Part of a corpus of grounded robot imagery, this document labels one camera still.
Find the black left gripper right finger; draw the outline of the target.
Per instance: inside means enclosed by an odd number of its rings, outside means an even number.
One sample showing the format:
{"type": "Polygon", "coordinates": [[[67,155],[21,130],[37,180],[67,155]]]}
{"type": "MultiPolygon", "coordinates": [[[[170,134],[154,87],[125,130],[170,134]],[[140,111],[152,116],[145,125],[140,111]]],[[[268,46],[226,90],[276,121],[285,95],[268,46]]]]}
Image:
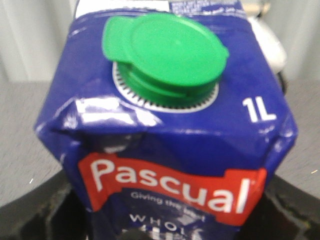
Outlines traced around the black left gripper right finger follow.
{"type": "Polygon", "coordinates": [[[241,240],[318,240],[320,200],[275,175],[239,231],[241,240]]]}

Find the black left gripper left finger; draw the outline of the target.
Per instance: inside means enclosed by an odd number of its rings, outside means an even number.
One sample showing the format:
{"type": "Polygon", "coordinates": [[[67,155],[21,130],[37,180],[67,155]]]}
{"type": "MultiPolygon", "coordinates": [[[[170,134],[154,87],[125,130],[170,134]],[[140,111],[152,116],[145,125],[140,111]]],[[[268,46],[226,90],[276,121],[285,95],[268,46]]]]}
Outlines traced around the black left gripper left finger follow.
{"type": "Polygon", "coordinates": [[[87,240],[86,210],[64,172],[0,208],[2,240],[87,240]]]}

